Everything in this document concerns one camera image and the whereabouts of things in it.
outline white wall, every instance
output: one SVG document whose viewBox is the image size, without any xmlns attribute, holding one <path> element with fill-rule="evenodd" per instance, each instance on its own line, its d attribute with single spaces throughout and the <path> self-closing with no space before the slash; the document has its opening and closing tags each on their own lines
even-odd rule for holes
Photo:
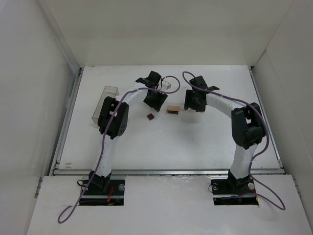
<svg viewBox="0 0 313 235">
<path fill-rule="evenodd" d="M 286 172 L 313 228 L 313 1 L 295 0 L 254 68 Z"/>
<path fill-rule="evenodd" d="M 0 228 L 21 235 L 51 156 L 71 71 L 35 0 L 0 1 Z"/>
<path fill-rule="evenodd" d="M 46 0 L 80 66 L 255 65 L 293 0 Z"/>
</svg>

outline bolt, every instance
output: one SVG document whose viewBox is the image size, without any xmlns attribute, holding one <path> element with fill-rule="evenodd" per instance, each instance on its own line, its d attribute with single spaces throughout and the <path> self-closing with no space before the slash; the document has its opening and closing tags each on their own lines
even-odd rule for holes
<svg viewBox="0 0 313 235">
<path fill-rule="evenodd" d="M 252 189 L 252 190 L 255 189 L 254 183 L 249 183 L 248 187 L 249 187 L 249 189 Z"/>
<path fill-rule="evenodd" d="M 120 185 L 118 186 L 118 190 L 124 191 L 124 190 L 125 190 L 125 185 L 120 184 Z"/>
<path fill-rule="evenodd" d="M 219 189 L 218 184 L 217 183 L 212 184 L 212 189 L 215 191 L 218 190 Z"/>
</svg>

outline black mount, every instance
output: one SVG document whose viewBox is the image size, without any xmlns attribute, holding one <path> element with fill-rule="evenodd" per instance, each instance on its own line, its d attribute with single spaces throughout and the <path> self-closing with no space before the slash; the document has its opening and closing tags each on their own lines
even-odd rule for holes
<svg viewBox="0 0 313 235">
<path fill-rule="evenodd" d="M 94 173 L 93 170 L 89 173 L 89 179 L 91 178 L 93 173 Z M 100 194 L 106 193 L 106 191 L 109 189 L 110 184 L 111 184 L 110 178 L 111 178 L 111 174 L 108 175 L 107 177 L 99 176 L 95 174 L 88 190 L 93 188 L 93 190 L 96 190 Z"/>
<path fill-rule="evenodd" d="M 155 89 L 160 82 L 161 75 L 157 72 L 151 71 L 146 78 L 139 78 L 136 82 L 144 84 L 146 87 Z M 167 94 L 148 90 L 146 98 L 143 100 L 149 107 L 154 108 L 157 112 L 160 111 L 161 106 L 167 98 Z"/>
<path fill-rule="evenodd" d="M 108 122 L 112 116 L 112 112 L 116 109 L 118 101 L 112 97 L 106 97 L 103 101 L 102 109 L 98 119 L 99 131 L 104 133 Z M 127 127 L 129 105 L 125 102 L 121 103 L 116 116 L 113 117 L 112 123 L 109 126 L 107 135 L 113 140 L 116 136 L 121 136 Z"/>
<path fill-rule="evenodd" d="M 214 205 L 258 205 L 255 189 L 250 189 L 249 184 L 254 185 L 254 181 L 250 176 L 237 180 L 233 174 L 228 171 L 227 179 L 212 179 L 212 193 L 214 195 Z M 233 199 L 225 199 L 219 195 L 242 195 L 250 194 L 245 197 Z"/>
<path fill-rule="evenodd" d="M 195 77 L 189 81 L 192 85 L 207 91 L 219 90 L 218 87 L 208 87 L 202 76 Z M 199 91 L 196 88 L 186 90 L 184 110 L 192 109 L 196 112 L 204 112 L 206 107 L 206 94 L 207 92 Z"/>
<path fill-rule="evenodd" d="M 257 103 L 251 103 L 251 105 L 261 114 Z M 237 108 L 231 112 L 231 131 L 235 143 L 245 149 L 261 143 L 265 136 L 260 117 L 249 106 Z"/>
</svg>

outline red wire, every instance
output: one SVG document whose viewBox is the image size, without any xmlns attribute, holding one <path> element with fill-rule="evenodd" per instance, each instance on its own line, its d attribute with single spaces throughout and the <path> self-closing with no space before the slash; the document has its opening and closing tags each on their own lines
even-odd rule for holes
<svg viewBox="0 0 313 235">
<path fill-rule="evenodd" d="M 107 197 L 108 205 L 109 205 L 109 203 L 110 203 L 110 201 L 111 201 L 111 196 L 112 196 L 113 192 L 114 192 L 114 188 L 113 188 L 113 186 L 111 186 L 111 188 L 110 188 L 110 194 L 109 194 L 108 197 Z"/>
<path fill-rule="evenodd" d="M 250 189 L 250 188 L 249 188 L 249 187 L 247 187 L 247 186 L 245 186 L 245 188 L 255 193 L 255 190 Z"/>
</svg>

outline white object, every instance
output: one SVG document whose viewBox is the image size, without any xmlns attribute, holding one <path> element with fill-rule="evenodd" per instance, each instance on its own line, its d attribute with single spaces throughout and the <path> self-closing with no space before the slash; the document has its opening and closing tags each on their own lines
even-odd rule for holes
<svg viewBox="0 0 313 235">
<path fill-rule="evenodd" d="M 170 89 L 171 88 L 171 83 L 169 83 L 169 82 L 167 82 L 167 81 L 163 81 L 162 82 L 162 91 L 166 91 L 166 90 L 168 90 L 168 89 Z"/>
<path fill-rule="evenodd" d="M 27 235 L 312 235 L 292 177 L 256 178 L 275 189 L 285 211 L 261 198 L 259 206 L 214 206 L 207 176 L 133 176 L 126 178 L 123 206 L 78 206 L 58 224 L 78 198 L 81 177 L 44 177 Z M 255 188 L 279 203 L 257 182 Z"/>
<path fill-rule="evenodd" d="M 59 169 L 91 170 L 100 149 L 100 133 L 93 123 L 95 104 L 103 87 L 118 87 L 120 93 L 133 85 L 135 79 L 156 71 L 173 75 L 181 89 L 169 94 L 159 113 L 140 102 L 129 111 L 129 122 L 123 138 L 116 144 L 113 169 L 229 169 L 233 163 L 235 144 L 229 117 L 214 108 L 196 113 L 188 110 L 177 116 L 166 113 L 167 105 L 183 107 L 185 91 L 191 89 L 181 77 L 182 71 L 202 75 L 208 86 L 215 85 L 221 93 L 259 103 L 247 66 L 96 66 L 85 67 L 71 117 Z M 177 83 L 167 78 L 172 90 Z M 147 119 L 152 113 L 156 118 Z M 265 139 L 257 152 L 264 148 Z M 253 169 L 279 168 L 272 144 L 254 162 Z"/>
</svg>

